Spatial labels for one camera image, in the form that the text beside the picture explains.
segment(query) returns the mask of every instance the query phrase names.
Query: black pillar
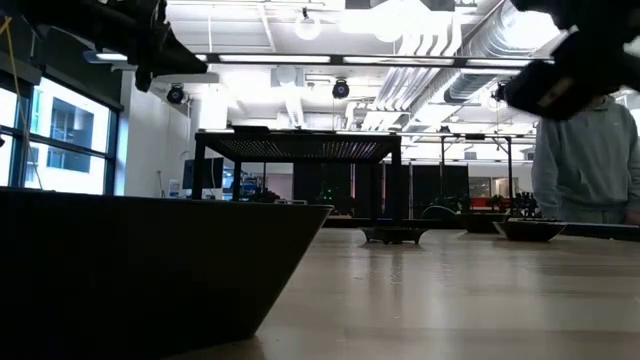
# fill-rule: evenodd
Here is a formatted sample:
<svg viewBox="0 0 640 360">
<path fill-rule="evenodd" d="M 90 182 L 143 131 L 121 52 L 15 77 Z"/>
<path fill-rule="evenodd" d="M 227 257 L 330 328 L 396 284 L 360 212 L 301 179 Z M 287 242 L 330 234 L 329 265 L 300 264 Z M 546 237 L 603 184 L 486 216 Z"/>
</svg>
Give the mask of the black pillar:
<svg viewBox="0 0 640 360">
<path fill-rule="evenodd" d="M 377 179 L 377 174 L 376 174 L 376 168 L 378 167 L 378 164 L 371 164 L 369 165 L 369 181 L 371 183 L 371 187 L 369 189 L 369 205 L 371 206 L 370 208 L 370 216 L 371 216 L 371 220 L 372 222 L 378 219 L 378 209 L 380 208 L 380 205 L 378 204 L 378 179 Z"/>
<path fill-rule="evenodd" d="M 413 164 L 409 162 L 409 220 L 413 220 Z"/>
<path fill-rule="evenodd" d="M 204 142 L 196 136 L 196 157 L 193 160 L 193 185 L 191 186 L 191 199 L 202 199 L 202 175 L 204 172 Z"/>
<path fill-rule="evenodd" d="M 444 197 L 444 140 L 445 137 L 440 138 L 440 197 Z"/>
<path fill-rule="evenodd" d="M 513 214 L 514 199 L 513 199 L 513 159 L 511 157 L 511 137 L 507 137 L 507 159 L 509 163 L 509 208 Z"/>
<path fill-rule="evenodd" d="M 267 163 L 262 163 L 262 193 L 267 190 Z"/>
<path fill-rule="evenodd" d="M 402 224 L 402 149 L 400 147 L 401 140 L 398 140 L 398 145 L 394 147 L 391 153 L 391 167 L 393 168 L 393 179 L 391 196 L 393 196 L 393 222 L 396 226 Z"/>
<path fill-rule="evenodd" d="M 242 163 L 236 161 L 233 165 L 233 195 L 232 201 L 240 201 L 240 182 L 242 181 Z"/>
</svg>

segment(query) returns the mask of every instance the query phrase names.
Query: wooden table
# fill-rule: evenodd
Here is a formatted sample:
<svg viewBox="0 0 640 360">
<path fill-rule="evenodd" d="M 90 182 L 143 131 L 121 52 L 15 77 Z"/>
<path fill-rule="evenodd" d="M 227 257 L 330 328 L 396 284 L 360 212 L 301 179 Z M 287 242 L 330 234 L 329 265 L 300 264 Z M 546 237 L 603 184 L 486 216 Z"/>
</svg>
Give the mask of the wooden table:
<svg viewBox="0 0 640 360">
<path fill-rule="evenodd" d="M 640 358 L 640 244 L 323 230 L 250 341 L 188 359 Z"/>
</svg>

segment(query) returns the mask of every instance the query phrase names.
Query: window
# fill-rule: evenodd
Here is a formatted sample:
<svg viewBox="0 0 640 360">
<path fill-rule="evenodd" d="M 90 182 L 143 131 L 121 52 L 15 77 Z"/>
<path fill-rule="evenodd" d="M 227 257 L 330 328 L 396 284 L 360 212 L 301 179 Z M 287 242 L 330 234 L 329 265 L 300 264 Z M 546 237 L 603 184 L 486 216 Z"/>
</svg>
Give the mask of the window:
<svg viewBox="0 0 640 360">
<path fill-rule="evenodd" d="M 25 172 L 25 181 L 37 181 L 36 180 L 36 167 L 38 166 L 38 158 L 40 157 L 40 149 L 37 147 L 30 146 L 29 153 L 27 156 L 29 159 L 27 160 L 26 172 Z"/>
<path fill-rule="evenodd" d="M 470 177 L 469 196 L 472 198 L 490 198 L 491 178 Z"/>
<path fill-rule="evenodd" d="M 518 178 L 513 178 L 513 193 L 517 193 L 518 186 Z M 496 195 L 501 195 L 502 197 L 509 197 L 509 179 L 508 178 L 493 178 L 493 188 L 495 189 Z"/>
<path fill-rule="evenodd" d="M 103 194 L 107 164 L 115 162 L 115 155 L 107 153 L 115 116 L 107 107 L 45 78 L 34 87 L 31 103 L 29 129 L 34 135 L 24 186 Z"/>
<path fill-rule="evenodd" d="M 111 193 L 117 114 L 46 78 L 28 90 L 31 98 L 0 88 L 0 186 Z M 18 104 L 29 116 L 28 151 Z"/>
<path fill-rule="evenodd" d="M 33 141 L 31 145 L 36 161 L 32 164 L 27 162 L 27 167 L 37 167 L 43 189 L 83 194 L 104 192 L 104 158 Z M 25 187 L 40 188 L 35 169 L 27 171 Z"/>
<path fill-rule="evenodd" d="M 34 88 L 32 103 L 32 133 L 106 152 L 110 117 L 106 106 L 45 78 Z"/>
<path fill-rule="evenodd" d="M 18 96 L 0 88 L 0 125 L 14 127 L 16 121 L 16 105 Z"/>
<path fill-rule="evenodd" d="M 11 171 L 11 149 L 13 148 L 13 138 L 1 135 L 4 145 L 0 147 L 0 186 L 9 185 L 9 173 Z"/>
</svg>

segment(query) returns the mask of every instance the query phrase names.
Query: window frame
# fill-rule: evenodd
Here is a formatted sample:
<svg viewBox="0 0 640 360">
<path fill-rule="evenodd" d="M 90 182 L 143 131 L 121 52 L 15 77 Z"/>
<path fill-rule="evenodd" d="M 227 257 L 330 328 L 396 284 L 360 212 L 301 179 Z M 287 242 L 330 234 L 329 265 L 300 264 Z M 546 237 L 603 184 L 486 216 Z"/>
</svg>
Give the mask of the window frame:
<svg viewBox="0 0 640 360">
<path fill-rule="evenodd" d="M 120 110 L 109 104 L 106 104 L 104 101 L 101 101 L 96 96 L 92 96 L 91 94 L 87 94 L 83 91 L 79 91 L 76 87 L 69 86 L 64 81 L 57 79 L 50 75 L 43 74 L 43 78 L 46 78 L 49 81 L 52 81 L 60 86 L 67 88 L 70 91 L 77 93 L 78 95 L 84 96 L 91 101 L 94 101 L 102 106 L 105 106 L 109 110 L 109 122 L 107 128 L 107 146 L 106 151 L 96 151 L 91 148 L 87 148 L 84 146 L 79 146 L 76 144 L 67 143 L 61 140 L 56 140 L 51 137 L 46 137 L 34 133 L 29 133 L 29 145 L 32 143 L 39 143 L 43 145 L 53 146 L 62 150 L 72 151 L 79 154 L 89 155 L 91 157 L 102 158 L 105 161 L 105 169 L 104 169 L 104 179 L 103 179 L 103 195 L 113 195 L 114 193 L 114 182 L 115 182 L 115 164 L 116 164 L 116 149 L 117 149 L 117 140 L 118 140 L 118 122 L 120 118 Z M 16 89 L 10 84 L 13 84 L 13 76 L 11 74 L 7 74 L 4 72 L 0 73 L 0 87 L 3 89 L 10 91 L 12 93 L 16 93 Z M 20 94 L 17 94 L 17 101 L 20 101 L 20 106 L 22 107 L 22 111 L 24 112 L 24 116 L 26 118 L 26 126 L 27 129 L 31 129 L 31 115 L 32 115 L 32 102 L 34 101 L 36 90 L 35 86 L 32 84 L 26 83 L 24 80 L 20 80 Z M 8 136 L 13 138 L 13 147 L 11 156 L 11 163 L 9 169 L 9 187 L 25 187 L 26 182 L 26 172 L 27 172 L 27 162 L 29 160 L 29 149 L 25 146 L 24 143 L 24 129 L 22 120 L 19 118 L 20 113 L 16 108 L 16 122 L 15 127 L 8 127 L 0 125 L 0 134 L 3 136 Z"/>
</svg>

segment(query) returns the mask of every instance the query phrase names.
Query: metal frame structure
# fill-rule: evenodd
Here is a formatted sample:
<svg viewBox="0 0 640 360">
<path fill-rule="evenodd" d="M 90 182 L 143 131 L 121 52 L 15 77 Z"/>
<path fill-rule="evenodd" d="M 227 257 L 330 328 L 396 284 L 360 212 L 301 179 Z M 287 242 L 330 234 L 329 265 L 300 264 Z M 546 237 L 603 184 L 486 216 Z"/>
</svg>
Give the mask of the metal frame structure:
<svg viewBox="0 0 640 360">
<path fill-rule="evenodd" d="M 335 132 L 277 131 L 261 132 L 203 131 L 195 135 L 196 152 L 191 198 L 202 199 L 202 176 L 206 148 L 235 162 L 233 201 L 240 197 L 243 162 L 261 163 L 343 163 L 369 164 L 371 179 L 376 180 L 376 166 L 391 153 L 393 168 L 393 221 L 402 221 L 400 174 L 402 171 L 402 137 L 397 135 L 343 135 Z M 371 187 L 371 219 L 378 218 L 377 191 Z"/>
<path fill-rule="evenodd" d="M 511 156 L 511 143 L 513 142 L 513 137 L 511 135 L 485 135 L 485 134 L 441 134 L 440 135 L 440 150 L 441 150 L 441 161 L 440 161 L 440 195 L 444 195 L 444 169 L 445 169 L 445 153 L 447 149 L 444 144 L 447 138 L 456 138 L 456 139 L 465 139 L 465 140 L 486 140 L 492 139 L 493 142 L 498 145 L 504 152 L 507 153 L 507 167 L 509 172 L 509 208 L 511 212 L 514 211 L 514 201 L 513 201 L 513 158 Z M 498 142 L 498 139 L 505 139 L 507 142 L 507 148 L 505 149 L 501 143 Z"/>
<path fill-rule="evenodd" d="M 112 64 L 127 68 L 127 58 L 120 54 L 85 51 L 91 64 Z M 221 65 L 305 65 L 305 66 L 370 66 L 450 69 L 524 69 L 533 60 L 553 62 L 550 58 L 523 57 L 466 57 L 466 56 L 398 56 L 398 55 L 341 55 L 341 54 L 269 54 L 269 53 L 197 53 L 207 64 Z"/>
</svg>

